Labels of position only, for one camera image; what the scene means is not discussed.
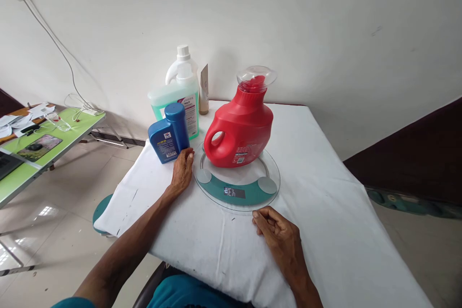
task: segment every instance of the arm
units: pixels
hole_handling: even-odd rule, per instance
[[[172,203],[188,187],[193,154],[192,148],[181,151],[173,168],[172,183],[106,251],[74,296],[89,299],[97,308],[112,307],[125,281],[151,248]]]
[[[318,290],[309,277],[300,230],[272,207],[253,211],[257,234],[265,237],[274,261],[294,293],[298,308],[322,308]]]

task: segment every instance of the person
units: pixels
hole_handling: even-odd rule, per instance
[[[172,182],[162,196],[112,244],[74,296],[55,304],[54,308],[109,308],[114,304],[125,281],[151,248],[173,202],[190,184],[193,155],[192,148],[181,151],[173,166]],[[270,206],[254,211],[252,223],[257,227],[257,235],[265,238],[274,261],[294,293],[297,306],[322,307],[305,264],[298,227]],[[163,279],[149,308],[247,306],[180,273]]]

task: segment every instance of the blue oil bottle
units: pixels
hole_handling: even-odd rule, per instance
[[[148,129],[149,142],[162,164],[175,160],[183,149],[189,148],[184,106],[171,103],[164,112],[165,119],[155,122]]]

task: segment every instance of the digital display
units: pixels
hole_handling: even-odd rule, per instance
[[[245,190],[225,187],[225,195],[230,197],[245,198]]]

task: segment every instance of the table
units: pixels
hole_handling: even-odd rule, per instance
[[[38,104],[36,105],[33,105],[31,107],[24,107],[24,108],[21,108],[17,111],[14,111],[14,112],[11,112],[9,113],[8,115],[14,115],[14,116],[25,116],[25,115],[28,115],[28,111],[31,109],[31,108],[34,108],[35,106],[38,106]],[[53,107],[55,106],[54,104],[52,103],[49,103],[47,104],[48,107]],[[41,124],[45,121],[46,119],[45,118],[35,118],[33,119],[32,121],[35,123],[35,124]],[[6,137],[2,137],[0,138],[0,144],[4,144],[8,141],[11,141],[11,140],[14,140],[15,138],[17,138],[17,136],[14,134],[14,132],[10,135],[10,136],[6,136]]]
[[[0,148],[0,151],[7,154],[12,154],[14,156],[15,153],[25,148],[35,140],[39,139],[45,133],[63,140],[60,144],[51,149],[48,153],[46,153],[34,163],[31,163],[18,155],[15,156],[23,160],[25,163],[20,165],[8,176],[0,180],[0,208],[4,207],[15,196],[17,196],[17,194],[24,190],[33,180],[37,179],[43,172],[52,167],[56,160],[68,152],[75,144],[79,143],[83,137],[90,134],[92,130],[109,128],[121,140],[119,135],[114,131],[110,124],[107,123],[106,113],[102,113],[97,116],[81,113],[78,117],[80,121],[74,122],[72,117],[78,111],[78,108],[67,108],[59,113],[61,119],[65,120],[69,123],[69,125],[71,125],[71,129],[69,131],[63,132],[58,128],[55,128],[52,131],[47,132],[45,127],[42,127],[38,130],[38,133],[33,133],[30,136],[22,136]],[[121,142],[127,148],[127,145],[122,140]],[[9,255],[19,263],[18,268],[1,270],[0,277],[2,275],[22,272],[34,268],[34,266],[24,267],[23,263],[11,251],[9,251],[8,247],[4,246],[1,241],[0,245],[2,245],[3,248],[5,248],[5,250],[9,253]]]
[[[192,147],[203,140],[224,103],[210,102]],[[280,192],[271,205],[300,228],[308,270],[324,307],[431,307],[364,187],[345,168],[309,109],[268,107],[274,121],[266,149],[281,173]],[[147,141],[95,227],[122,235],[160,197],[172,168],[173,162],[160,164]],[[193,181],[170,210],[150,252],[255,307],[295,307],[251,220],[248,212],[212,202]]]

